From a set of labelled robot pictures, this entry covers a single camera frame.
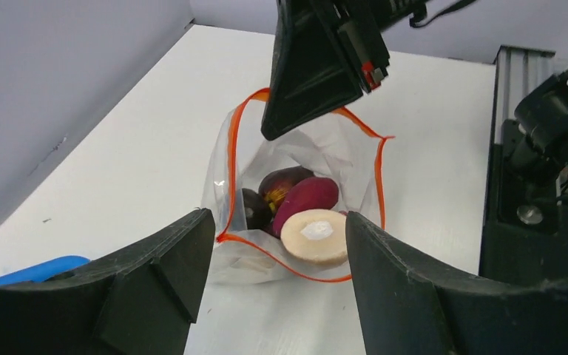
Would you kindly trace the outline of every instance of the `white table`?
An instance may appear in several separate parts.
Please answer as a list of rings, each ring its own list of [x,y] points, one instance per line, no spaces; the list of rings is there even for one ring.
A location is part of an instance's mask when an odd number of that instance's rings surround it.
[[[199,206],[227,112],[268,86],[273,37],[193,27],[0,227],[0,275],[101,257]],[[382,88],[350,105],[393,134],[387,226],[478,267],[495,69],[391,53]],[[208,285],[186,354],[363,354],[351,283]]]

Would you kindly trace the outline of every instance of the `red component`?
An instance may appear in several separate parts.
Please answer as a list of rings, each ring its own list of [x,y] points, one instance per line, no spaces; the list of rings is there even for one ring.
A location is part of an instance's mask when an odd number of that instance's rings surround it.
[[[371,73],[376,69],[373,67],[373,64],[368,61],[364,63],[362,67],[360,67],[360,69],[362,70],[362,74],[365,76],[365,80],[367,81],[367,84],[369,84],[369,87],[372,90],[377,89],[380,86],[380,83],[376,83],[376,81],[373,79],[373,76],[371,75]]]

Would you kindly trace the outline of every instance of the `blue handle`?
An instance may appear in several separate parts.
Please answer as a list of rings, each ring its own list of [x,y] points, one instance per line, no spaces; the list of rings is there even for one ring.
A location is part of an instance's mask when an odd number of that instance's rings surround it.
[[[13,283],[24,283],[26,281],[41,283],[57,274],[85,265],[89,261],[90,260],[85,257],[59,257],[29,268],[15,271],[12,274],[1,276],[0,286],[12,285]]]

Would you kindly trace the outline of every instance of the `ziplock bag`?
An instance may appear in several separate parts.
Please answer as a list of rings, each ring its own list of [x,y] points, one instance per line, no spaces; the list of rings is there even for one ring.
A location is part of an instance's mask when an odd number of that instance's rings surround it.
[[[385,227],[381,136],[346,108],[310,121],[275,141],[260,125],[268,89],[249,96],[223,122],[210,157],[202,206],[212,210],[216,241],[208,281],[263,283],[293,274],[338,283],[349,280],[347,262],[318,266],[290,255],[282,242],[262,230],[248,230],[241,189],[257,191],[269,173],[303,166],[339,187],[335,211],[356,211]]]

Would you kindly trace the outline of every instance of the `white label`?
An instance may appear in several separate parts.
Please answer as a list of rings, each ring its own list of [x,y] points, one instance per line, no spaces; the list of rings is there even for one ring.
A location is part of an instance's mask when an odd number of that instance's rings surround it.
[[[302,229],[301,234],[309,240],[325,239],[334,233],[332,225],[325,220],[313,222]]]

